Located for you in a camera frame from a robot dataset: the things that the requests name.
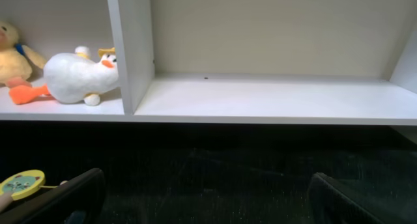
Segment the cartoon face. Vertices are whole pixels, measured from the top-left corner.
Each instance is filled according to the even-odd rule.
[[[116,55],[105,53],[100,61],[107,68],[117,68]]]
[[[10,48],[18,43],[19,34],[11,24],[0,21],[0,48]]]
[[[22,176],[18,175],[3,186],[3,192],[19,192],[32,186],[40,177],[39,176]]]

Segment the yellow plush toy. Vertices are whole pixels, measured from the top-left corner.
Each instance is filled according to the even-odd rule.
[[[31,48],[19,45],[18,42],[18,30],[11,24],[0,21],[0,85],[31,87],[26,81],[32,74],[32,67],[27,59],[42,69],[46,60]]]

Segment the white duck plush toy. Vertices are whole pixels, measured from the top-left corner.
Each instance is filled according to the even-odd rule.
[[[115,48],[100,49],[100,62],[89,59],[89,49],[76,48],[76,53],[54,55],[44,67],[46,84],[32,88],[20,85],[10,90],[15,104],[32,102],[36,97],[51,95],[64,104],[84,101],[98,105],[100,95],[119,86]]]

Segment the duck's orange beak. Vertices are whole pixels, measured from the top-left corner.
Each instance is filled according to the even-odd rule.
[[[108,68],[114,68],[115,66],[108,60],[103,60],[102,64]]]

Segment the blue strap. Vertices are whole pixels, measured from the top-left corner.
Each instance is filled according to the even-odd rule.
[[[16,50],[18,50],[18,52],[20,53],[20,55],[25,55],[25,51],[23,50],[23,46],[21,44],[16,44],[15,45]]]

